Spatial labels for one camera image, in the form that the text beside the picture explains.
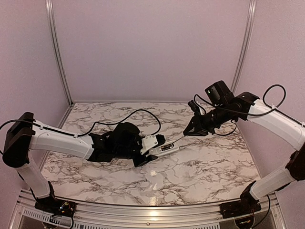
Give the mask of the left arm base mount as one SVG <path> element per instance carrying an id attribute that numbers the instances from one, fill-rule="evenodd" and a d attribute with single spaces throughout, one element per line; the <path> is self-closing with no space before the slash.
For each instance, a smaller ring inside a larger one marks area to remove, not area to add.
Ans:
<path id="1" fill-rule="evenodd" d="M 73 217 L 76 203 L 73 201 L 61 200 L 52 201 L 51 203 L 37 202 L 34 206 L 38 210 L 51 213 L 55 216 Z"/>

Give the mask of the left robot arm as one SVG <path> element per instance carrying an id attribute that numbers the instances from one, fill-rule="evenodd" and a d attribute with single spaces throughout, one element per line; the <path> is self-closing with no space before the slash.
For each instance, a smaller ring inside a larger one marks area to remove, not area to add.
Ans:
<path id="1" fill-rule="evenodd" d="M 57 212 L 60 201 L 31 158 L 30 150 L 53 151 L 98 163 L 131 159 L 135 167 L 140 167 L 155 160 L 157 157 L 149 155 L 149 151 L 165 142 L 162 135 L 141 136 L 138 127 L 128 122 L 119 123 L 113 131 L 102 135 L 64 132 L 35 120 L 30 112 L 11 123 L 2 160 L 17 171 L 36 201 L 49 212 Z"/>

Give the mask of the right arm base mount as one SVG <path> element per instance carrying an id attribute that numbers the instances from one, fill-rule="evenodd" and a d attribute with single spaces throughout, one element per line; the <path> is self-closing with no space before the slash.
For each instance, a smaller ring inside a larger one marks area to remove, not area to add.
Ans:
<path id="1" fill-rule="evenodd" d="M 260 211 L 261 209 L 262 208 L 259 202 L 248 204 L 242 203 L 241 200 L 226 202 L 220 205 L 220 213 L 224 219 L 252 214 Z"/>

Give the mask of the white remote control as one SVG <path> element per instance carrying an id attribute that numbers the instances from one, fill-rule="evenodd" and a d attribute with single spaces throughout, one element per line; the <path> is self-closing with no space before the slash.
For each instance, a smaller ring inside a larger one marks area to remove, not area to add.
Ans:
<path id="1" fill-rule="evenodd" d="M 179 150 L 178 144 L 174 141 L 171 141 L 171 142 L 165 143 L 161 146 L 158 146 L 156 148 L 153 148 L 153 149 L 149 150 L 148 155 L 154 155 L 154 156 L 157 156 L 157 157 L 161 157 L 161 156 L 171 154 L 171 153 L 173 153 L 175 151 L 178 151 L 178 150 Z"/>

